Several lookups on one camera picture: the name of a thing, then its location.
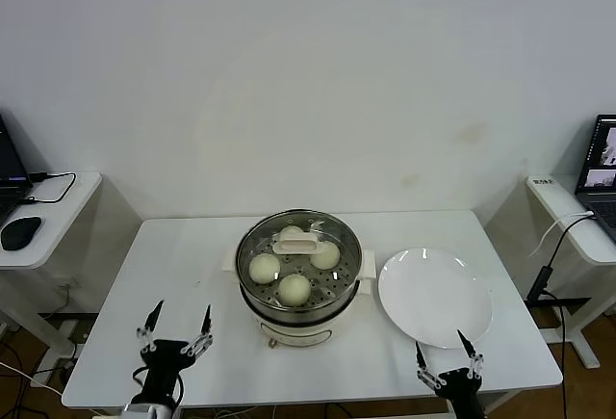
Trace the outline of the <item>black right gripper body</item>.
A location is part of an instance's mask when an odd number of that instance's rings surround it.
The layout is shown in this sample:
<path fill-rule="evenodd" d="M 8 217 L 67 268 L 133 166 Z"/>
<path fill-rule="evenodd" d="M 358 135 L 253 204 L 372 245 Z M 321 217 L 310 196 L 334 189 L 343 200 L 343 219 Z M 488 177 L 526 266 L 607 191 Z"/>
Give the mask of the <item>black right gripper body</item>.
<path fill-rule="evenodd" d="M 484 408 L 477 397 L 482 377 L 470 368 L 446 371 L 436 377 L 436 394 L 448 400 L 457 419 L 483 419 Z"/>

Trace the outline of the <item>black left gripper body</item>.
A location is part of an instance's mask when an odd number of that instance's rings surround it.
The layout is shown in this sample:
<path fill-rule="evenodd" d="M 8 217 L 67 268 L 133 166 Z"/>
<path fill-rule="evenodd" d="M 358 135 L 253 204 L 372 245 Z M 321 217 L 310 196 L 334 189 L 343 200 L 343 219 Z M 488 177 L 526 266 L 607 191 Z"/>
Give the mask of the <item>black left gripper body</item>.
<path fill-rule="evenodd" d="M 155 340 L 154 343 L 155 351 L 149 348 L 140 350 L 144 365 L 139 372 L 146 371 L 146 377 L 139 393 L 139 403 L 179 405 L 185 392 L 180 373 L 193 365 L 189 343 L 177 340 Z"/>

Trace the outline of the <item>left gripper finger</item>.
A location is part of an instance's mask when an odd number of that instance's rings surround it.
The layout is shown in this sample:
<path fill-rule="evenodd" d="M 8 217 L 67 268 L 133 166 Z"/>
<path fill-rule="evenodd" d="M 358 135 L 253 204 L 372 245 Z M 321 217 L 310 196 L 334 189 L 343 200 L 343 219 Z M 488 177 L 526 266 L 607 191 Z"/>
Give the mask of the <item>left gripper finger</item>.
<path fill-rule="evenodd" d="M 211 306 L 208 305 L 205 316 L 201 325 L 200 333 L 184 347 L 180 353 L 185 354 L 188 357 L 198 359 L 203 355 L 213 343 L 213 335 L 211 332 L 212 320 L 211 320 Z"/>
<path fill-rule="evenodd" d="M 157 346 L 153 338 L 153 332 L 158 322 L 163 304 L 164 300 L 160 300 L 155 308 L 146 317 L 144 325 L 142 327 L 138 327 L 136 330 L 141 354 L 152 353 L 157 350 Z"/>

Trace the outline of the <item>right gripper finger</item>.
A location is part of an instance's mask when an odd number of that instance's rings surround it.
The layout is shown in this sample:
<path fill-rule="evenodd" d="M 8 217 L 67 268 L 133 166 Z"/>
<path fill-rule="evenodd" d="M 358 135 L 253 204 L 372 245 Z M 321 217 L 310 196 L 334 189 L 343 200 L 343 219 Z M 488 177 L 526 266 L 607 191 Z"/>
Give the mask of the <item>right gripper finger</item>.
<path fill-rule="evenodd" d="M 446 385 L 446 382 L 439 378 L 438 376 L 433 375 L 429 369 L 427 368 L 427 363 L 424 359 L 424 355 L 421 349 L 421 345 L 418 341 L 415 342 L 416 348 L 416 362 L 418 366 L 417 377 L 418 379 L 424 383 L 428 388 L 442 388 Z"/>
<path fill-rule="evenodd" d="M 475 350 L 473 343 L 463 334 L 460 329 L 457 330 L 457 334 L 462 343 L 463 349 L 470 359 L 469 366 L 459 368 L 459 371 L 464 372 L 468 379 L 480 379 L 484 362 L 483 354 L 480 354 Z"/>

